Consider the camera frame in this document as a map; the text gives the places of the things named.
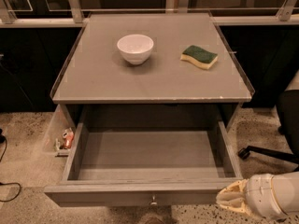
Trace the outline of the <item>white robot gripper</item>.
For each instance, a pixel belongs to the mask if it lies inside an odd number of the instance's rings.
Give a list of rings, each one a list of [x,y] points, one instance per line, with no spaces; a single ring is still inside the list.
[[[249,180],[235,181],[217,194],[216,203],[223,209],[249,217],[286,218],[274,194],[273,177],[253,175]]]

